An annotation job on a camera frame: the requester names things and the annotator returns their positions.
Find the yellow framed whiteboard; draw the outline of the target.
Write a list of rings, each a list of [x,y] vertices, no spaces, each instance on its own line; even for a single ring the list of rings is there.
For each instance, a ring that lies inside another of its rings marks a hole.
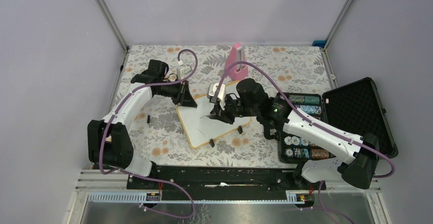
[[[196,108],[180,107],[176,111],[184,129],[184,134],[192,148],[198,148],[206,144],[213,145],[217,138],[230,132],[236,131],[239,127],[248,125],[251,117],[238,117],[234,123],[228,124],[208,117],[200,118],[210,114],[213,104],[209,102],[207,94],[194,98],[197,103]]]

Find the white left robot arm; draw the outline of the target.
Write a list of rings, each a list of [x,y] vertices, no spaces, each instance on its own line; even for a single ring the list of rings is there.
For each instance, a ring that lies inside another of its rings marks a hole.
[[[170,82],[165,78],[169,66],[151,60],[148,68],[136,74],[126,95],[102,119],[92,120],[87,126],[88,157],[100,167],[125,170],[139,175],[139,182],[147,189],[158,184],[158,174],[152,171],[152,161],[134,151],[128,130],[142,107],[154,96],[168,97],[175,105],[196,108],[186,79]]]

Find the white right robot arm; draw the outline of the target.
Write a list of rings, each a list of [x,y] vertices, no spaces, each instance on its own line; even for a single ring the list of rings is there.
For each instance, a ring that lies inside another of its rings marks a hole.
[[[306,189],[312,183],[343,180],[347,184],[369,189],[378,163],[373,152],[378,138],[371,133],[361,136],[335,128],[290,105],[284,94],[270,97],[261,84],[248,78],[237,83],[237,98],[226,86],[211,84],[207,97],[214,104],[210,119],[233,124],[237,117],[255,117],[267,130],[294,135],[333,154],[332,158],[307,160],[297,167],[293,183]]]

